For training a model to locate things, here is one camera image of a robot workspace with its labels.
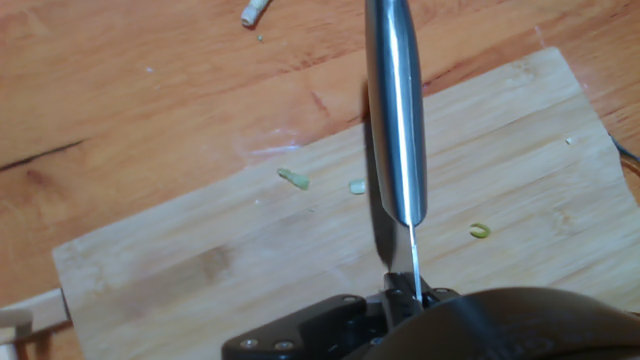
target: wood grain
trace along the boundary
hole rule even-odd
[[[640,208],[558,50],[424,105],[427,281],[462,293],[555,286],[640,308]],[[384,239],[369,198],[348,190],[367,174],[364,135],[355,126],[57,248],[85,358],[217,358],[229,337],[293,310],[375,293]],[[309,191],[280,167],[308,175]],[[473,238],[474,222],[490,238]]]
[[[274,1],[256,31],[239,24],[244,5],[0,3],[0,306],[60,286],[55,246],[360,122],[361,4]],[[607,130],[640,153],[640,3],[411,6],[425,93],[557,46]],[[81,357],[73,332],[27,352]]]

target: black plastic part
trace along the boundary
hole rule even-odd
[[[222,359],[343,359],[387,332],[383,317],[366,313],[364,298],[334,296],[227,341]],[[243,347],[246,340],[257,344]],[[276,344],[283,342],[292,346],[278,349]]]
[[[404,322],[362,358],[349,359],[628,359],[622,356],[629,354],[640,355],[637,317],[575,293],[511,288],[443,302]]]

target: black mount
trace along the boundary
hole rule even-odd
[[[227,341],[223,360],[356,360],[407,319],[458,297],[422,281],[422,307],[413,297],[413,274],[388,273],[387,290],[367,299],[338,295]]]

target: wooden floor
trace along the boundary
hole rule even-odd
[[[0,4],[0,306],[59,286],[53,247],[361,121],[362,2],[274,0],[253,31],[245,5]],[[640,2],[411,5],[425,94],[556,46],[640,153]],[[81,359],[59,330],[28,358]]]

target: black machine base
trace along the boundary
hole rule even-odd
[[[640,359],[640,319],[543,288],[459,296],[402,275],[368,299],[338,295],[227,341],[223,360]]]

